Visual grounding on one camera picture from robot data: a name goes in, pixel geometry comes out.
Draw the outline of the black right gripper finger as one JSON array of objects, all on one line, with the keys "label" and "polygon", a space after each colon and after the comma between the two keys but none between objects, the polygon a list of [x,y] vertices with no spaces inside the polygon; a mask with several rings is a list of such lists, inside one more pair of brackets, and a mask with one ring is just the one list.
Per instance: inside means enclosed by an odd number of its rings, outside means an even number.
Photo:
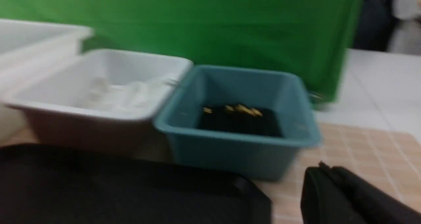
[{"label": "black right gripper finger", "polygon": [[419,224],[415,209],[342,166],[320,162],[305,169],[304,224]]}]

